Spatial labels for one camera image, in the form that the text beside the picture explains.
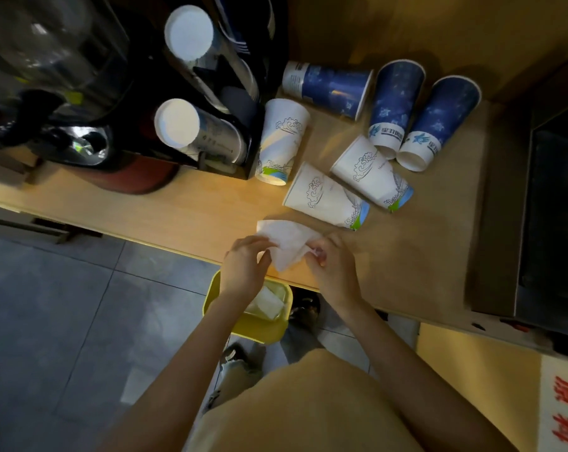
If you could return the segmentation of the black cup dispenser rack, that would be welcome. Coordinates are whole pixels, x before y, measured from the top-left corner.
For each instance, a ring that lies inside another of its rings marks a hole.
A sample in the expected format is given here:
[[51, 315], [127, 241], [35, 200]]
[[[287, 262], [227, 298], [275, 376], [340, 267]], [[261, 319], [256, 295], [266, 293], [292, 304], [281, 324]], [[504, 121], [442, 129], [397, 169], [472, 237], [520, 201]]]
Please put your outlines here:
[[[169, 3], [169, 6], [172, 8], [169, 16], [175, 9], [184, 5], [195, 5], [204, 9], [211, 17], [215, 27], [219, 29], [222, 35], [224, 35], [220, 28], [220, 16], [214, 0], [167, 1]], [[249, 180], [254, 175], [254, 169], [257, 165], [259, 156], [261, 132], [264, 127], [265, 105], [269, 99], [275, 96], [275, 93], [280, 86], [280, 80], [283, 74], [285, 61], [288, 60], [289, 57], [288, 0], [271, 1], [273, 3], [274, 12], [276, 15], [276, 33], [268, 56], [266, 58], [261, 58], [253, 55], [243, 55], [236, 52], [238, 56], [249, 66], [256, 79], [256, 82], [258, 83], [260, 92], [260, 101], [258, 103], [253, 102], [253, 100], [250, 98], [249, 94], [243, 88], [243, 85], [240, 83], [239, 79], [234, 74], [225, 58], [220, 57], [216, 62], [212, 61], [211, 63], [205, 64], [203, 67], [195, 68], [196, 74], [202, 79], [204, 83], [207, 84], [207, 86], [214, 92], [215, 96], [225, 105], [226, 109], [229, 110], [229, 114], [223, 113], [220, 110], [216, 109], [205, 98], [205, 95], [199, 89], [199, 85], [194, 81], [183, 64], [179, 60], [177, 60], [175, 56], [170, 52], [165, 41], [165, 48], [163, 52], [167, 58], [168, 63], [182, 76], [182, 78], [186, 80], [186, 82], [191, 87], [191, 90], [186, 91], [185, 96], [175, 96], [170, 99], [178, 98], [187, 100], [192, 105], [205, 110], [206, 112], [216, 116], [217, 118], [229, 121], [241, 133], [248, 147], [247, 158], [245, 162], [241, 165], [236, 165], [230, 163], [222, 163], [217, 159], [210, 159], [204, 152], [200, 153], [199, 159], [196, 161], [194, 159], [191, 159], [184, 153], [169, 146], [172, 150], [175, 150], [181, 154], [182, 159], [178, 160], [180, 164], [184, 164], [184, 161], [190, 161], [191, 166], [200, 171], [229, 176], [239, 180]], [[233, 46], [232, 42], [225, 35], [224, 37]]]

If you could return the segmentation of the person's right shoe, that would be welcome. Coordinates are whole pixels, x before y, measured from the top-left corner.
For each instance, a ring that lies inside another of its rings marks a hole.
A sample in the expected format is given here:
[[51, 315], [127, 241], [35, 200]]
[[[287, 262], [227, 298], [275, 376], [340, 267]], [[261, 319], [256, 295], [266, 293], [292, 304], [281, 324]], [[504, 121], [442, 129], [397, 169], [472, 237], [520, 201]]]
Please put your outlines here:
[[318, 323], [321, 312], [320, 296], [311, 291], [301, 293], [293, 298], [289, 315], [289, 325], [303, 327], [312, 331]]

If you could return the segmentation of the person's right hand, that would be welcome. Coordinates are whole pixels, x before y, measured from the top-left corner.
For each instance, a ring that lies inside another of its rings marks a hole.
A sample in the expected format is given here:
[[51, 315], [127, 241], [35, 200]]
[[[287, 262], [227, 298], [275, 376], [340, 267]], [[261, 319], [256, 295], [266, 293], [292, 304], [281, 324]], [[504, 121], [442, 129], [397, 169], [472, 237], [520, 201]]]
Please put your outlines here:
[[325, 255], [325, 274], [316, 280], [319, 291], [336, 312], [354, 308], [363, 298], [356, 273], [355, 257], [338, 234], [308, 243], [314, 254]]

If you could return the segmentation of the person's shoe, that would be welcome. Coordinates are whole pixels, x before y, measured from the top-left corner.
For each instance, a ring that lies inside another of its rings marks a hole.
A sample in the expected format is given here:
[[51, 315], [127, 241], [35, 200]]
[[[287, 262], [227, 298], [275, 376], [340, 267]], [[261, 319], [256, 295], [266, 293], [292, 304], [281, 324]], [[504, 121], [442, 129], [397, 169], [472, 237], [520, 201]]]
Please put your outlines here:
[[248, 351], [240, 342], [233, 342], [223, 351], [220, 382], [209, 396], [202, 414], [221, 406], [256, 385], [264, 376], [266, 347], [253, 343]]
[[312, 331], [318, 323], [321, 312], [320, 296], [311, 291], [301, 293], [293, 298], [289, 315], [289, 325], [303, 327]]

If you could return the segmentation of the stack of white paper cups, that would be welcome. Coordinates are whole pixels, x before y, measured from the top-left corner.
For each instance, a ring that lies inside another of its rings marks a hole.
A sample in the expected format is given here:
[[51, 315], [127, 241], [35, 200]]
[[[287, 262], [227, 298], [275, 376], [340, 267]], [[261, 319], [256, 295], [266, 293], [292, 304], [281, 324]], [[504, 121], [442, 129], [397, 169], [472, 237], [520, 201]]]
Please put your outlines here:
[[234, 125], [184, 99], [162, 103], [154, 116], [154, 128], [164, 144], [196, 161], [201, 152], [210, 159], [236, 165], [247, 158], [247, 144]]
[[175, 9], [165, 25], [165, 41], [170, 52], [188, 70], [205, 98], [216, 109], [229, 114], [225, 105], [196, 74], [195, 68], [216, 62], [220, 57], [226, 59], [253, 102], [260, 101], [258, 83], [251, 69], [215, 27], [204, 9], [195, 5], [184, 5]]

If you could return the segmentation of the white printed paper cup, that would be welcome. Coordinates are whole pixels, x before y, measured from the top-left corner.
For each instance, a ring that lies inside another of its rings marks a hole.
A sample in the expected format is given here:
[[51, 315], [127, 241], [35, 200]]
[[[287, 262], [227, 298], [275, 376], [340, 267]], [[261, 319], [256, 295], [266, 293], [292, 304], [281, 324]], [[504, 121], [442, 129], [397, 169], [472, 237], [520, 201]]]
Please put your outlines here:
[[358, 230], [370, 204], [308, 162], [299, 168], [283, 206], [303, 212], [331, 225]]
[[301, 104], [274, 98], [265, 105], [265, 119], [255, 176], [275, 186], [285, 186], [294, 166], [310, 113]]
[[389, 212], [400, 209], [414, 195], [409, 183], [394, 172], [391, 163], [363, 135], [355, 138], [330, 172]]

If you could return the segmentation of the person's right forearm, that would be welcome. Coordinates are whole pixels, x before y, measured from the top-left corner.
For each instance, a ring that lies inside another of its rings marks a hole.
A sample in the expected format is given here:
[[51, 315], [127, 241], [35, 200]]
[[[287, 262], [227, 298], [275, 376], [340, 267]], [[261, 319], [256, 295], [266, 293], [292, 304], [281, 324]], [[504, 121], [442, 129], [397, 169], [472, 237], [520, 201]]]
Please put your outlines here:
[[427, 452], [518, 452], [369, 303], [355, 296], [322, 296], [358, 340], [386, 396]]

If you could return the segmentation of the person's left forearm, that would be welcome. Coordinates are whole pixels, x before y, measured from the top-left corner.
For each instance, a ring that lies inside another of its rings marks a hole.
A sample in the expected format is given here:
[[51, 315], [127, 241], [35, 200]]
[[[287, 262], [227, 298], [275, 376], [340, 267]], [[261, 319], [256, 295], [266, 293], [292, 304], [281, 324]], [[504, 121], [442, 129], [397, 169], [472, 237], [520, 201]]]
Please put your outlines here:
[[233, 327], [255, 296], [221, 293], [97, 452], [182, 452]]

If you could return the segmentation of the crumpled white paper waste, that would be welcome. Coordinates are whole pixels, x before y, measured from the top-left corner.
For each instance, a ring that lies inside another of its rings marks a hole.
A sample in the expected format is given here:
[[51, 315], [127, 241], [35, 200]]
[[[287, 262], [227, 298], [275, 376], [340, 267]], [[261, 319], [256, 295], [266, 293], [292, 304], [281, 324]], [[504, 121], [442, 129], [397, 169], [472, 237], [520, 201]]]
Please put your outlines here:
[[267, 286], [263, 286], [246, 307], [244, 313], [259, 319], [274, 321], [278, 319], [284, 308], [285, 302]]

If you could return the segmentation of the black beverage dispenser machine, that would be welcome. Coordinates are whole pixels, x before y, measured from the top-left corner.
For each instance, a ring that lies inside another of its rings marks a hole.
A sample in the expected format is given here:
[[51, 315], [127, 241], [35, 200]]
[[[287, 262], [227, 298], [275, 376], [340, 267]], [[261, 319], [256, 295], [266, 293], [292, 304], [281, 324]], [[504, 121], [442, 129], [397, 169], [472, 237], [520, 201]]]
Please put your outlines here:
[[156, 29], [109, 0], [0, 0], [0, 149], [100, 189], [145, 195], [178, 173], [154, 132], [168, 66]]

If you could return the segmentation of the white paper tissue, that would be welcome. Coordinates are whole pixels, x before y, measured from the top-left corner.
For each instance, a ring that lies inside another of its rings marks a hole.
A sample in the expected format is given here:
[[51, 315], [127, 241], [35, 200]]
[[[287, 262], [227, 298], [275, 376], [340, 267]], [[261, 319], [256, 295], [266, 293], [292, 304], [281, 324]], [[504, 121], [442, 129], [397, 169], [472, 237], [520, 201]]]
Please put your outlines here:
[[308, 243], [323, 236], [310, 227], [290, 220], [259, 220], [256, 235], [264, 236], [275, 244], [269, 251], [277, 272], [286, 271], [300, 262], [306, 253], [313, 252]]

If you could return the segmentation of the white sign with red print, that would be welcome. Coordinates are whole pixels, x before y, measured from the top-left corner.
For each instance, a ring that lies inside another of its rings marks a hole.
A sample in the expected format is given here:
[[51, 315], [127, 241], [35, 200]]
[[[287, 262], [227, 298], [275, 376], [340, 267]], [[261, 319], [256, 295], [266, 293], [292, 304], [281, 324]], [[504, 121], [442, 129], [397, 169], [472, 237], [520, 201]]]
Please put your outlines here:
[[537, 452], [568, 452], [568, 360], [541, 361]]

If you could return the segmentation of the blue starry paper cup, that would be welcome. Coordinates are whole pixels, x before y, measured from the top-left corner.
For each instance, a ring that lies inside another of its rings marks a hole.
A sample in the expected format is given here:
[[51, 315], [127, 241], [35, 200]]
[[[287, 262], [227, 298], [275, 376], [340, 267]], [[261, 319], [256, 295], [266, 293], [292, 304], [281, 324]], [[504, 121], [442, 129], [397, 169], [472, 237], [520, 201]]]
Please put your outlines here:
[[481, 98], [479, 85], [466, 76], [448, 75], [436, 81], [396, 154], [397, 162], [411, 172], [425, 171]]
[[394, 60], [376, 78], [368, 138], [387, 160], [396, 158], [426, 72], [413, 60]]
[[373, 70], [335, 70], [308, 62], [288, 61], [281, 87], [288, 96], [358, 121], [373, 76]]

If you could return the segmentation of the person's left shoe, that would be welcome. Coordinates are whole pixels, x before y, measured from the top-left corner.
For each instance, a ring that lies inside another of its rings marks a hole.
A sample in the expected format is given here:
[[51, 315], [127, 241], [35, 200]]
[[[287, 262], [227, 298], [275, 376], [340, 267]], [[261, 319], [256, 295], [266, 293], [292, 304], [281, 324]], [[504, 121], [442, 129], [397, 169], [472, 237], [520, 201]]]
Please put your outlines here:
[[221, 406], [256, 385], [264, 376], [266, 347], [253, 343], [248, 351], [240, 342], [233, 342], [223, 351], [220, 382], [209, 396], [202, 414]]

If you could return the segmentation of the person's yellow garment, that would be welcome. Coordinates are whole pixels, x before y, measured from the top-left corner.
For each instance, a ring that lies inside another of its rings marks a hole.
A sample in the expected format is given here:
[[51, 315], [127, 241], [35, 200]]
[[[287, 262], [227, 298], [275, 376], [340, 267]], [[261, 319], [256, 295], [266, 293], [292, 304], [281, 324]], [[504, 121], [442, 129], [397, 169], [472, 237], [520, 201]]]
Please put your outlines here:
[[188, 452], [423, 452], [376, 379], [325, 349], [205, 412]]

